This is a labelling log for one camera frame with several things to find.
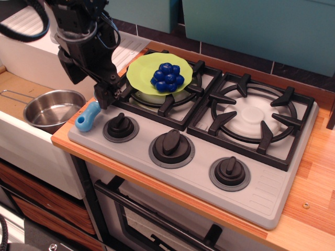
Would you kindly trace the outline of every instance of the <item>green plate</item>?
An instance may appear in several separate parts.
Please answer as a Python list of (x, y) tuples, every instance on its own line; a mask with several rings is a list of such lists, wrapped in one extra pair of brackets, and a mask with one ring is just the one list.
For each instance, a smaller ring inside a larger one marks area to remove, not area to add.
[(149, 95), (166, 96), (170, 92), (160, 93), (151, 83), (155, 71), (163, 63), (170, 63), (180, 67), (180, 75), (185, 79), (184, 83), (173, 93), (180, 92), (192, 81), (193, 70), (185, 59), (170, 53), (155, 52), (143, 55), (132, 62), (127, 71), (127, 79), (135, 89)]

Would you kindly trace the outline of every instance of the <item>grape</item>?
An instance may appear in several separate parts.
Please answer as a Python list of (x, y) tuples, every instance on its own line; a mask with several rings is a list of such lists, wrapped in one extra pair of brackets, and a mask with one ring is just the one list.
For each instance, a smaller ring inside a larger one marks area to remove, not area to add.
[(164, 80), (168, 85), (171, 85), (176, 82), (176, 76), (174, 74), (168, 74), (165, 76)]
[(170, 63), (163, 63), (159, 69), (154, 72), (151, 84), (161, 93), (175, 92), (185, 79), (180, 75), (180, 67)]
[(159, 69), (165, 74), (168, 75), (173, 73), (173, 66), (170, 63), (164, 63), (159, 66)]
[(165, 74), (161, 70), (157, 70), (155, 71), (153, 77), (156, 79), (156, 81), (163, 81)]

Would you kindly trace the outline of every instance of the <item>wooden cabinet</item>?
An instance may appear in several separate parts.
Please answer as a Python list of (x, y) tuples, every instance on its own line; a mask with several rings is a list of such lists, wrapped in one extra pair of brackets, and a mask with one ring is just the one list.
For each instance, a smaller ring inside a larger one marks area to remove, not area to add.
[(1, 184), (25, 217), (87, 247), (103, 250), (82, 201), (52, 189), (42, 181), (0, 159)]

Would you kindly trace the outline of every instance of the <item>wooden countertop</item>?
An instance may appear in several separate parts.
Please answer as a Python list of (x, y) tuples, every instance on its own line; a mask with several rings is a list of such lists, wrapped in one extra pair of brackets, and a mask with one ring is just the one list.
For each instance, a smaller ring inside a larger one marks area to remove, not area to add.
[(0, 111), (24, 122), (23, 110), (26, 107), (26, 104), (7, 97), (16, 98), (17, 100), (29, 103), (32, 98), (23, 95), (38, 97), (39, 95), (52, 91), (52, 89), (48, 87), (15, 76), (12, 73), (7, 72), (4, 66), (0, 66), (0, 92), (4, 90), (7, 90), (8, 92), (4, 92), (0, 95)]
[[(297, 92), (315, 98), (320, 111), (278, 226), (274, 230), (265, 230), (113, 159), (71, 142), (68, 138), (68, 131), (74, 125), (75, 118), (86, 109), (88, 103), (51, 137), (53, 144), (276, 250), (334, 250), (335, 131), (326, 129), (326, 126), (335, 94), (156, 42), (149, 43), (148, 48), (157, 51), (166, 49), (170, 53), (191, 61), (204, 60), (207, 65), (222, 69), (223, 72), (239, 75), (249, 73), (254, 80), (281, 88), (293, 86)], [(309, 204), (308, 209), (304, 207), (306, 203)]]

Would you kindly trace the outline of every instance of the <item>pot handle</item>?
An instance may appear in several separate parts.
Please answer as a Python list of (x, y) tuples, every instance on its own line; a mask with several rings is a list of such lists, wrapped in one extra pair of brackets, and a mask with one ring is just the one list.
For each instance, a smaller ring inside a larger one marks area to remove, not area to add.
[(94, 119), (100, 111), (101, 108), (99, 103), (91, 102), (86, 110), (77, 117), (75, 120), (75, 126), (81, 132), (88, 132), (90, 129), (92, 129)]
[(21, 103), (23, 103), (23, 104), (26, 104), (26, 105), (28, 104), (27, 102), (24, 102), (24, 101), (22, 101), (22, 100), (19, 100), (19, 99), (16, 99), (16, 98), (13, 98), (13, 97), (9, 97), (9, 96), (4, 95), (6, 92), (8, 92), (8, 93), (15, 93), (15, 94), (17, 94), (17, 95), (21, 95), (21, 96), (28, 97), (28, 98), (32, 98), (32, 99), (35, 98), (35, 97), (31, 97), (31, 96), (25, 95), (25, 94), (23, 94), (23, 93), (17, 93), (17, 92), (15, 92), (15, 91), (13, 91), (13, 90), (3, 90), (2, 92), (0, 92), (0, 95), (1, 95), (1, 96), (6, 97), (6, 98), (10, 98), (10, 99), (15, 100), (15, 101), (19, 101), (19, 102), (21, 102)]

